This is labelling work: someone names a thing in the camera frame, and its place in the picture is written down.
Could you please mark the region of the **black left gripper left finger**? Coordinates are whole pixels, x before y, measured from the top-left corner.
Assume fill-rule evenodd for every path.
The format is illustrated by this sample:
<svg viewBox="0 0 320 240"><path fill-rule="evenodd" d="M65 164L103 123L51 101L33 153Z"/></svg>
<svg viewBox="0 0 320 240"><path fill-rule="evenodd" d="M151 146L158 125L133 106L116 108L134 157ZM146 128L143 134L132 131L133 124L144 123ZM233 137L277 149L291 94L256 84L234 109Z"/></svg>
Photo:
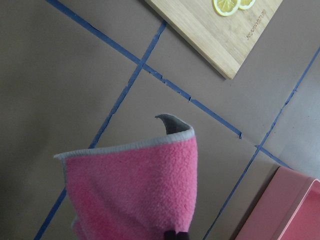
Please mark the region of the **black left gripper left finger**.
<svg viewBox="0 0 320 240"><path fill-rule="evenodd" d="M163 234L164 240L176 240L176 231L175 230L168 230L165 231Z"/></svg>

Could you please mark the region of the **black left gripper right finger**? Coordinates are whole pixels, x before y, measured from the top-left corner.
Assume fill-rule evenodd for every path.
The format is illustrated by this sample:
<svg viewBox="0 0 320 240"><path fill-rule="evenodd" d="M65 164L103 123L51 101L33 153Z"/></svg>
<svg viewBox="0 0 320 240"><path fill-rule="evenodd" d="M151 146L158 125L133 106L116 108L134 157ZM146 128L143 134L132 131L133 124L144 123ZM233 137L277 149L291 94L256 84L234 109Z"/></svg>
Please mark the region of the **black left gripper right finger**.
<svg viewBox="0 0 320 240"><path fill-rule="evenodd" d="M190 240L190 236L188 232L178 232L176 234L176 240Z"/></svg>

